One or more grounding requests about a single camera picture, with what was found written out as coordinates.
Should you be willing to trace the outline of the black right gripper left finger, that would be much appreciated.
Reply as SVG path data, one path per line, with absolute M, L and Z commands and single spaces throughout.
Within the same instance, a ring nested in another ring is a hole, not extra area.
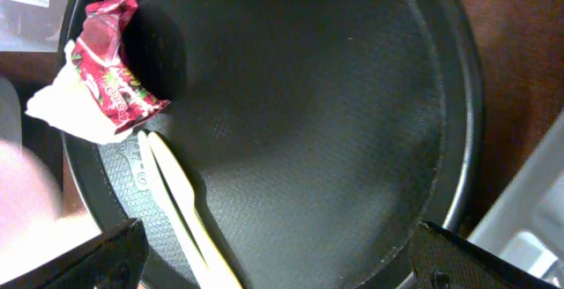
M 136 289 L 148 254 L 143 222 L 127 219 L 1 287 Z

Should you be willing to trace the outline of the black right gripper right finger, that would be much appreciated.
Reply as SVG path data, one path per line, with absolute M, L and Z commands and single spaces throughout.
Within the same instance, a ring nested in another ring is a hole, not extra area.
M 424 289 L 556 289 L 430 221 L 417 224 L 409 257 Z

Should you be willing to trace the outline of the pink cup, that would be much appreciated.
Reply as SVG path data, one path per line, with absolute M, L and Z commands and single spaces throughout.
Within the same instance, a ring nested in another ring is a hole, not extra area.
M 44 163 L 20 144 L 1 142 L 1 252 L 61 215 L 62 193 Z

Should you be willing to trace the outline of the yellow plastic knife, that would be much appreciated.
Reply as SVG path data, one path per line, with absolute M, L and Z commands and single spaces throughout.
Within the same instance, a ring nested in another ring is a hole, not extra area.
M 150 132 L 146 135 L 174 207 L 180 214 L 183 224 L 189 229 L 189 235 L 196 243 L 208 266 L 211 280 L 210 288 L 240 288 L 239 279 L 235 276 L 229 263 L 215 245 L 200 219 L 196 208 L 195 191 L 188 176 L 157 133 Z

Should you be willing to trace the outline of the red snack wrapper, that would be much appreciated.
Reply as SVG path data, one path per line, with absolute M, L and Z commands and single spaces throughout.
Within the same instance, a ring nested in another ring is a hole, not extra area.
M 137 0 L 88 4 L 82 32 L 70 54 L 113 135 L 144 123 L 170 104 L 144 88 L 126 65 L 122 34 L 136 11 Z

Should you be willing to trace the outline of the white tissue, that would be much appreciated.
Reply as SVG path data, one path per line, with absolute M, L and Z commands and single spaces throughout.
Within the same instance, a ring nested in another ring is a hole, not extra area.
M 91 143 L 120 143 L 133 133 L 133 129 L 115 133 L 115 125 L 95 103 L 71 62 L 74 47 L 73 40 L 67 42 L 63 49 L 66 64 L 51 85 L 41 88 L 27 101 L 25 114 Z

